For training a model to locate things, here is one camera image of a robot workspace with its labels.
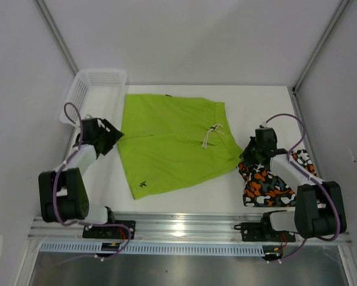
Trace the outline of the orange camouflage shorts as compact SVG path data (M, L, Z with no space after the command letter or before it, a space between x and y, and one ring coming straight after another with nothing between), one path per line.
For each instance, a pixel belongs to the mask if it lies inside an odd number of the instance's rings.
M294 207L296 194L284 180L261 164L247 164L244 154L238 164L244 179L243 204L246 207Z

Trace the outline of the green shorts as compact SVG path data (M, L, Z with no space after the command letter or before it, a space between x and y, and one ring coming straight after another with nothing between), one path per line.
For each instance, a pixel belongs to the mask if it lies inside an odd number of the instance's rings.
M134 199L188 188L232 171L242 149L224 102L127 94L117 146Z

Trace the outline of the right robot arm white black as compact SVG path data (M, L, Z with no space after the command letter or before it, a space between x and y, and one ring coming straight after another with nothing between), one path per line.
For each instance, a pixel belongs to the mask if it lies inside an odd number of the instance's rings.
M269 241L281 232L336 240L347 228L340 185L308 171L277 142L273 128L259 126L238 165L244 204L277 208L263 214L260 235Z

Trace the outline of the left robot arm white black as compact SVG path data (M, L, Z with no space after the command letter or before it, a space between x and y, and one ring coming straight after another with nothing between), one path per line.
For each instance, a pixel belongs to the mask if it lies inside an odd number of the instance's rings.
M108 120L82 120L82 131L76 137L72 153L52 171L38 177L41 215L45 222L70 225L74 221L96 224L103 238L111 238L117 224L109 208L91 204L83 175L100 156L109 153L123 133Z

